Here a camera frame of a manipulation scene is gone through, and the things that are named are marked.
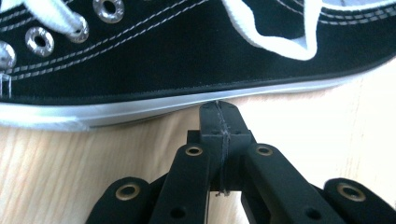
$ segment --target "metal eyelet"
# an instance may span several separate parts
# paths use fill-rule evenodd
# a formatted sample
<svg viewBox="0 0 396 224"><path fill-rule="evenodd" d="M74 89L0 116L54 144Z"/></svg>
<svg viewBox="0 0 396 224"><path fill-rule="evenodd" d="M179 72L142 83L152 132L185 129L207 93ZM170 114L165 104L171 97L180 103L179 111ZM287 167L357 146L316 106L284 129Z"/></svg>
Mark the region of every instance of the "metal eyelet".
<svg viewBox="0 0 396 224"><path fill-rule="evenodd" d="M66 36L67 38L69 38L71 42L80 44L88 39L88 36L90 35L90 28L88 26L87 21L81 15L77 13L75 13L75 15L81 21L82 28Z"/></svg>
<svg viewBox="0 0 396 224"><path fill-rule="evenodd" d="M93 10L99 18L107 23L119 22L124 14L122 0L93 0Z"/></svg>
<svg viewBox="0 0 396 224"><path fill-rule="evenodd" d="M52 35L41 27L32 27L26 32L26 46L34 54L48 57L53 52L55 42Z"/></svg>
<svg viewBox="0 0 396 224"><path fill-rule="evenodd" d="M8 69L17 63L14 49L6 42L0 40L0 69Z"/></svg>

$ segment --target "white shoelace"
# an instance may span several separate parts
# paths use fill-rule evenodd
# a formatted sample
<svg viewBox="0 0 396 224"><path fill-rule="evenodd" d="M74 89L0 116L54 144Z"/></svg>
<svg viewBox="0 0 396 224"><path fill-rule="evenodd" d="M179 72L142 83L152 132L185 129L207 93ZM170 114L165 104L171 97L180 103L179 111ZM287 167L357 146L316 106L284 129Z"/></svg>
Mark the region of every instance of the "white shoelace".
<svg viewBox="0 0 396 224"><path fill-rule="evenodd" d="M3 0L0 12L7 11L20 4L24 4L38 21L58 33L73 34L82 28L79 16L62 0Z"/></svg>
<svg viewBox="0 0 396 224"><path fill-rule="evenodd" d="M222 3L233 27L251 45L295 60L309 60L317 53L316 31L321 0L304 0L305 35L296 39L260 35L252 10L242 0L222 0ZM20 4L24 4L45 26L61 34L71 34L82 27L78 16L62 0L3 0L0 12Z"/></svg>
<svg viewBox="0 0 396 224"><path fill-rule="evenodd" d="M304 0L305 35L296 39L264 36L257 32L252 10L242 0L222 0L233 27L251 45L295 60L309 60L317 53L317 24L321 0Z"/></svg>

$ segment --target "white stitching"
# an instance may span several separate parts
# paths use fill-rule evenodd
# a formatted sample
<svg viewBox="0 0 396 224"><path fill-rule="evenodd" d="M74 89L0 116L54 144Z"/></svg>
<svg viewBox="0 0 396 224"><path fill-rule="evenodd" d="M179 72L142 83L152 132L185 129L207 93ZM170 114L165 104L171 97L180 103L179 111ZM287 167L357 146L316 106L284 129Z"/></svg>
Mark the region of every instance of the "white stitching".
<svg viewBox="0 0 396 224"><path fill-rule="evenodd" d="M285 7L286 9L298 13L300 15L304 15L303 12L298 11L292 7L289 7L288 5L286 5L284 2L282 2L281 0L276 0L280 5L282 5L283 7ZM329 25L355 25L358 23L367 23L369 21L379 21L379 20L384 20L385 18L388 17L392 17L396 15L396 6L395 7L388 7L385 9L385 13L382 14L381 16L376 16L374 15L374 13L367 13L367 14L361 14L361 15L357 15L360 16L360 20L354 20L354 21L324 21L324 20L318 20L321 23L324 24L329 24Z"/></svg>
<svg viewBox="0 0 396 224"><path fill-rule="evenodd" d="M65 3L65 4L70 4L70 3L72 3L73 1L74 1L74 0L68 0L68 1L66 1L66 2L64 2L64 3ZM18 16L20 16L20 15L23 15L23 14L25 14L27 11L28 11L27 9L23 9L23 10L21 10L21 11L16 11L16 12L14 12L14 13L12 13L12 14L6 16L6 17L0 18L0 23L3 22L3 21L9 21L9 20L11 20L11 19L13 19L13 18L15 18L15 17L18 17Z"/></svg>
<svg viewBox="0 0 396 224"><path fill-rule="evenodd" d="M292 0L295 4L297 4L297 5L299 5L300 7L304 7L304 5L301 3L301 2L299 2L299 1L297 1L297 0ZM362 18L367 18L367 19L369 19L370 17L375 17L375 16L380 16L380 15L382 15L382 14L387 14L387 13L391 13L392 11L395 11L396 10L396 6L394 6L394 7L387 7L387 8L383 8L383 9L380 9L380 10L376 10L375 12L367 12L367 13L363 13L363 14L355 14L355 15L353 15L353 16L344 16L344 15L332 15L332 14L328 14L328 13L325 13L325 12L320 12L320 15L323 15L323 16L325 16L325 17L328 17L328 18L332 18L332 19L334 19L334 18L336 18L336 19L339 19L339 20L360 20L360 19L362 19Z"/></svg>
<svg viewBox="0 0 396 224"><path fill-rule="evenodd" d="M33 73L21 74L21 75L12 77L11 80L16 81L16 80L25 79L25 78L27 78L27 77L41 76L41 75L50 73L50 72L52 72L52 71L59 71L59 70L65 69L65 68L67 68L67 67L73 66L73 65L75 65L75 64L83 63L83 62L85 62L85 61L87 61L87 60L89 60L89 59L91 59L91 58L94 58L94 57L96 57L96 56L98 56L98 55L100 55L100 54L103 54L103 53L105 53L105 52L107 52L107 51L109 51L109 50L111 50L111 49L113 49L113 48L115 48L115 47L117 47L117 46L119 46L119 45L121 45L121 44L123 44L123 43L125 43L125 42L127 42L127 41L129 41L129 40L131 40L131 39L133 39L133 38L135 38L135 37L137 37L137 36L139 36L139 35L142 35L142 34L144 34L145 32L147 32L147 31L149 31L149 30L151 30L151 29L153 29L153 28L155 28L155 27L157 27L157 26L159 26L159 25L161 25L161 24L163 24L163 23L165 23L165 22L167 22L167 21L172 20L174 17L178 16L179 14L181 14L181 13L187 11L187 10L190 10L190 9L196 7L196 6L199 6L199 5L201 5L202 3L207 2L207 1L209 1L209 0L203 0L203 1L201 1L201 2L198 2L198 3L195 3L195 4L191 5L191 6L189 6L189 7L185 7L184 9L182 9L182 10L180 10L179 12L177 12L176 14L173 14L172 16L170 16L170 17L164 19L163 21L157 22L157 23L151 25L149 28L144 29L143 31L141 31L141 32L139 32L139 33L137 33L137 34L135 34L135 35L131 35L131 36L129 36L129 37L127 37L127 38L121 40L120 42L116 43L115 45L110 46L110 47L108 47L108 48L106 48L106 49L103 49L103 50L101 50L101 51L98 51L98 52L96 52L96 53L94 53L94 54L92 54L92 55L88 55L88 56L86 56L86 57L84 57L84 58L77 59L77 60L75 60L75 61L73 61L73 62L71 62L71 63L68 63L68 64L59 65L59 66L56 66L56 67L44 69L44 70L41 70L41 71L36 71L36 72L33 72Z"/></svg>
<svg viewBox="0 0 396 224"><path fill-rule="evenodd" d="M143 21L140 21L140 22L138 22L137 24L133 25L132 27L130 27L130 28L128 28L128 29L122 31L121 33L119 33L119 34L117 34L117 35L113 35L113 36L111 36L111 37L109 37L109 38L107 38L107 39L104 39L104 40L102 40L102 41L99 41L99 42L97 42L95 45L92 45L92 46L90 46L90 47L88 47L88 48L86 48L86 49L83 49L83 50L80 50L80 51L77 51L77 52L73 52L73 53L70 53L70 54L68 54L68 55L65 55L65 56L63 56L63 57L61 57L61 58L52 59L52 60L50 60L50 61L46 61L46 62L43 62L43 63L37 63L37 64L32 64L32 65L24 65L24 66L20 66L20 67L15 67L15 68L13 68L13 69L8 69L8 70L6 71L6 73L7 73L7 74L12 74L12 73L22 72L22 71L26 71L26 70L30 70L30 69L36 69L36 68L39 68L39 67L42 67L42 66L47 66L47 65L52 64L52 63L59 63L59 62L61 62L61 61L63 61L63 60L66 60L66 59L69 59L69 58L78 56L78 55L80 55L80 54L82 54L82 53L86 53L86 52L88 52L88 51L90 51L90 50L92 50L92 49L95 49L95 48L97 48L97 47L99 47L99 46L105 44L105 43L108 42L108 41L114 40L114 39L116 39L116 38L119 38L119 37L122 36L122 35L125 35L126 33L132 31L132 30L133 30L134 28L136 28L137 26L139 26L139 25L141 25L141 24L144 24L144 23L150 21L151 19L153 19L153 18L155 18L155 17L157 17L157 16L163 14L165 11L167 11L167 10L169 10L169 9L172 9L172 8L174 8L174 7L177 7L177 6L183 4L183 3L187 2L187 1L188 1L188 0L182 0L182 1L178 2L178 3L173 4L173 5L170 6L170 7L166 7L166 8L164 8L163 10L161 10L161 11L159 11L159 12L157 12L157 13L151 15L150 17L144 19Z"/></svg>
<svg viewBox="0 0 396 224"><path fill-rule="evenodd" d="M8 26L4 26L4 27L2 27L2 28L0 29L0 32L5 32L5 31L13 30L13 29L18 28L18 27L20 27L20 26L23 26L24 24L26 24L26 23L28 23L28 22L30 22L30 21L33 21L34 19L35 19L35 18L32 17L32 18L29 18L29 19L27 19L27 20L17 22L17 23L15 23L15 24L11 24L11 25L8 25Z"/></svg>

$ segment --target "black canvas sneaker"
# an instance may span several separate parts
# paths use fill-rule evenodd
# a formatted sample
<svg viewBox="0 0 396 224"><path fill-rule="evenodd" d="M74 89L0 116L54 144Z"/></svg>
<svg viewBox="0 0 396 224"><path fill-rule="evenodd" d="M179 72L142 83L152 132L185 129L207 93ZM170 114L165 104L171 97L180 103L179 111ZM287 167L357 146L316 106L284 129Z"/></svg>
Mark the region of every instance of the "black canvas sneaker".
<svg viewBox="0 0 396 224"><path fill-rule="evenodd" d="M396 0L3 0L0 124L87 130L326 88L396 54Z"/></svg>

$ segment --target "wooden surface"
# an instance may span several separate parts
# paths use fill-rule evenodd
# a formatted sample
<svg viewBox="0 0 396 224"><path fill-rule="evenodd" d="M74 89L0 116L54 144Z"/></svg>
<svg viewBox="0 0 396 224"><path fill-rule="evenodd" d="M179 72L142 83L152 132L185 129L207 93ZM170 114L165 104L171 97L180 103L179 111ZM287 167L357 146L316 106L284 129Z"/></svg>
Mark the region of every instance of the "wooden surface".
<svg viewBox="0 0 396 224"><path fill-rule="evenodd" d="M351 178L395 207L395 73L393 60L337 88L229 102L312 184ZM198 107L89 133L0 127L0 222L83 223L115 180L165 174L197 129ZM209 223L247 222L239 194L212 196Z"/></svg>

